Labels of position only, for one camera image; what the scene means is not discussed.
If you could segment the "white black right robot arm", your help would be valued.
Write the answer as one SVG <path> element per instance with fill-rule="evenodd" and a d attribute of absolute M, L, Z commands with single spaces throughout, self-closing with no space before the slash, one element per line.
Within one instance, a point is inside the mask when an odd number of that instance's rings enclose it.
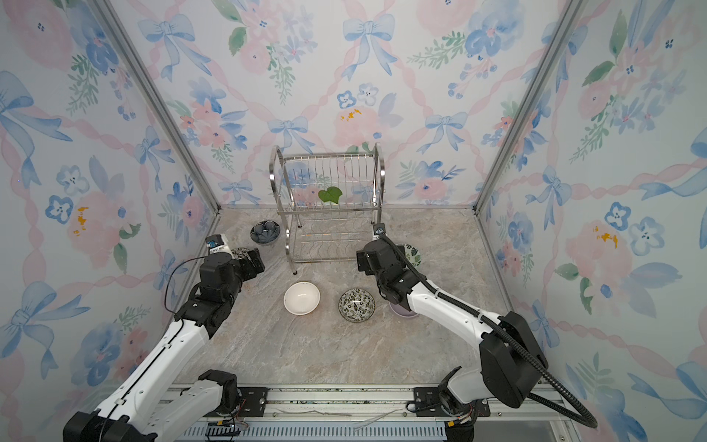
<path fill-rule="evenodd" d="M 407 263 L 401 247 L 383 239 L 366 244 L 356 260 L 360 272 L 375 276 L 388 303 L 434 320 L 475 351 L 475 366 L 455 368 L 438 384 L 437 408 L 462 416 L 473 414 L 485 400 L 496 399 L 517 409 L 528 399 L 541 374 L 493 329 L 500 327 L 547 368 L 530 326 L 519 315 L 483 311 L 445 293 Z"/>

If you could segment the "orange bowl white inside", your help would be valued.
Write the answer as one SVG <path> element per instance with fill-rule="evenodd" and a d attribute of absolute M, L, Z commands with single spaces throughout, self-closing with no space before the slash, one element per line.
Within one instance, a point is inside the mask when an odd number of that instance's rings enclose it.
<path fill-rule="evenodd" d="M 283 302 L 289 313 L 308 315 L 320 304 L 320 289 L 310 282 L 297 282 L 285 291 Z"/>

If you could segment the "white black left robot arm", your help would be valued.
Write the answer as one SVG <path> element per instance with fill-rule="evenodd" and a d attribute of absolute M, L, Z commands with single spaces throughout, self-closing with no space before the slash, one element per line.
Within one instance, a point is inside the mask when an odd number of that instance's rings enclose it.
<path fill-rule="evenodd" d="M 178 399 L 158 404 L 228 318 L 244 283 L 263 271 L 258 249 L 211 249 L 202 259 L 199 283 L 147 359 L 94 411 L 75 413 L 64 426 L 63 439 L 174 441 L 207 414 L 233 421 L 245 401 L 237 376 L 222 370 L 204 372 Z"/>

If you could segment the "steel wire dish rack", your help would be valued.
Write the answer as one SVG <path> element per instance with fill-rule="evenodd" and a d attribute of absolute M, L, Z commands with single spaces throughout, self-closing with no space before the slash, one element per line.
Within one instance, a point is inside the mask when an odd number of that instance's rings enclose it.
<path fill-rule="evenodd" d="M 269 179 L 293 274 L 303 264 L 354 262 L 381 221 L 386 166 L 378 143 L 320 154 L 275 147 Z M 344 193 L 340 204 L 320 200 L 319 191 L 331 186 Z"/>

